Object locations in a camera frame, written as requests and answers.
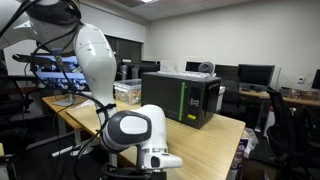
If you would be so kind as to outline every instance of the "office chair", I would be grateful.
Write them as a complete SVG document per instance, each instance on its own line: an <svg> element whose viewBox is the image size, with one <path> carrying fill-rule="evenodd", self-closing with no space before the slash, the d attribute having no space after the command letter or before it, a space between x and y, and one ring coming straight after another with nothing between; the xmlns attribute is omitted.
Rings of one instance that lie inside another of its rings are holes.
<svg viewBox="0 0 320 180"><path fill-rule="evenodd" d="M11 122L10 117L28 112L33 100L29 93L24 95L17 82L10 78L0 78L0 142L4 144L8 153L15 153L25 147L32 140L27 137L28 129L24 122Z"/></svg>
<svg viewBox="0 0 320 180"><path fill-rule="evenodd" d="M275 124L267 129L268 143L275 155L275 161L282 166L283 175L294 178L293 167L304 169L309 179L312 179L307 168L320 168L320 149L306 144L298 144L294 131L293 115L283 101L280 92L268 87L271 104L274 109Z"/></svg>
<svg viewBox="0 0 320 180"><path fill-rule="evenodd" d="M240 94L239 94L239 77L220 76L221 86L225 87L225 92L222 98L220 114L240 119Z"/></svg>

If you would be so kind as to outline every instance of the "desk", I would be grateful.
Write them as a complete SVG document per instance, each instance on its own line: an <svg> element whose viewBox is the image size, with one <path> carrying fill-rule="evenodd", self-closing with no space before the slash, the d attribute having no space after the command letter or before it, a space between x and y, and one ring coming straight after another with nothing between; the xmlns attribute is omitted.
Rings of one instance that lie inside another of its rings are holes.
<svg viewBox="0 0 320 180"><path fill-rule="evenodd" d="M117 101L116 104L118 111L140 107ZM91 134L100 128L94 106L70 109L67 113ZM245 123L216 114L200 130L168 118L166 123L169 152L183 159L182 168L167 170L168 179L226 179ZM121 155L135 164L135 147Z"/></svg>
<svg viewBox="0 0 320 180"><path fill-rule="evenodd" d="M266 103L269 102L269 99L270 99L269 94L266 92L242 91L242 90L239 90L239 93L241 95L257 97L257 98L264 100L261 103L259 117L258 117L257 124L255 127L255 131L260 132L261 131L260 130L261 116L262 116L262 113L263 113L263 110L265 108ZM283 100L287 103L320 107L320 101L315 101L315 100L291 99L291 98L287 98L287 97L283 97Z"/></svg>
<svg viewBox="0 0 320 180"><path fill-rule="evenodd" d="M265 92L255 92L255 91L239 91L241 95L258 97L261 99L269 99L269 94ZM301 105L309 105L309 106L317 106L320 107L320 101L315 100L304 100L304 99L291 99L287 97L283 97L285 102L301 104Z"/></svg>
<svg viewBox="0 0 320 180"><path fill-rule="evenodd" d="M0 156L4 156L3 146L0 143ZM0 164L0 179L9 180L6 164Z"/></svg>
<svg viewBox="0 0 320 180"><path fill-rule="evenodd" d="M59 112L58 113L58 125L59 125L59 135L60 136L66 136L66 135L69 135L67 134L66 132L66 125L65 125L65 122L67 124L69 124L72 128L73 128L73 132L74 132L74 138L75 138L75 144L76 145L80 145L81 144L81 135L80 135L80 131L82 130L82 126L80 124L78 124L73 118L71 118L68 114L67 114L67 110L69 108L74 108L76 106L78 106L79 104L75 104L75 105L72 105L68 108L65 108L63 106L57 106L57 105L54 105L53 103L58 101L58 100L61 100L63 98L65 98L66 95L59 95L59 96L50 96L50 97L44 97L42 98L43 102L51 109L53 110L55 113ZM82 97L77 97L76 100L80 103L83 103L84 101L86 101L85 98L82 98ZM48 141L45 141L45 142L40 142L41 143L47 143L47 142L50 142L50 141L53 141L55 140L56 138L52 138L52 139L49 139ZM53 157L59 155L59 154L63 154L63 153L66 153L66 152L69 152L71 151L72 147L68 147L66 149L63 149L63 150L60 150L60 153L59 152L55 152L52 154Z"/></svg>

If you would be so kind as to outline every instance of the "black monitor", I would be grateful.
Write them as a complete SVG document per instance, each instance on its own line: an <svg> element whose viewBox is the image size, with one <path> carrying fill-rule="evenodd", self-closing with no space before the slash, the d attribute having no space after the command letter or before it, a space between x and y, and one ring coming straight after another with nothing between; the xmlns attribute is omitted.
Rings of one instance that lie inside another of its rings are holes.
<svg viewBox="0 0 320 180"><path fill-rule="evenodd" d="M314 76L311 88L320 89L320 69L317 70L316 75Z"/></svg>
<svg viewBox="0 0 320 180"><path fill-rule="evenodd" d="M198 72L198 68L201 62L191 62L187 61L186 71Z"/></svg>
<svg viewBox="0 0 320 180"><path fill-rule="evenodd" d="M124 63L128 66L127 79L132 79L132 68L139 67L138 78L141 79L141 74L145 72L158 72L160 71L160 64L149 63Z"/></svg>
<svg viewBox="0 0 320 180"><path fill-rule="evenodd" d="M35 57L47 58L53 62L55 61L54 56L50 54L37 54ZM56 65L52 63L41 65L33 64L31 69L35 76L39 78L37 82L38 87L52 90L89 91L89 86L81 72L77 57L62 57L62 61L63 69L72 85L68 83L60 68Z"/></svg>
<svg viewBox="0 0 320 180"><path fill-rule="evenodd" d="M214 67L214 73L216 73L216 75L218 77L220 77L220 76L237 77L238 71L239 71L238 66L228 66L228 65L216 64Z"/></svg>
<svg viewBox="0 0 320 180"><path fill-rule="evenodd" d="M265 90L271 83L273 71L273 65L239 64L241 86Z"/></svg>

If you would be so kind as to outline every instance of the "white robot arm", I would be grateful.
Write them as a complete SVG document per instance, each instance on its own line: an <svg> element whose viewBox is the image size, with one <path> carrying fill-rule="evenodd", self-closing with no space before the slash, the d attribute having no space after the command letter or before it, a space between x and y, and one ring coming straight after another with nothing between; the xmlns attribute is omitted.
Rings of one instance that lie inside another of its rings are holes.
<svg viewBox="0 0 320 180"><path fill-rule="evenodd" d="M70 6L71 0L2 1L0 49L32 39L49 51L58 48L63 53L75 52L93 97L105 107L111 105L105 109L107 113L97 111L101 124L108 120L101 129L103 149L121 152L137 146L138 170L182 166L181 158L167 153L165 116L161 108L146 105L134 111L117 112L112 106L117 69L113 51L99 28L80 22L80 12Z"/></svg>

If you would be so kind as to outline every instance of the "ceiling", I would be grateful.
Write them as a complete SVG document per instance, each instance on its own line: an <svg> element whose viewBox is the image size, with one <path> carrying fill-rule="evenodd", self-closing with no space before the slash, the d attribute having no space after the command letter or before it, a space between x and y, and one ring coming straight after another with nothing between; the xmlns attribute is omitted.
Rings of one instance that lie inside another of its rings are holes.
<svg viewBox="0 0 320 180"><path fill-rule="evenodd" d="M141 0L99 1L152 21L166 17L244 3L251 0L158 0L146 4L142 3Z"/></svg>

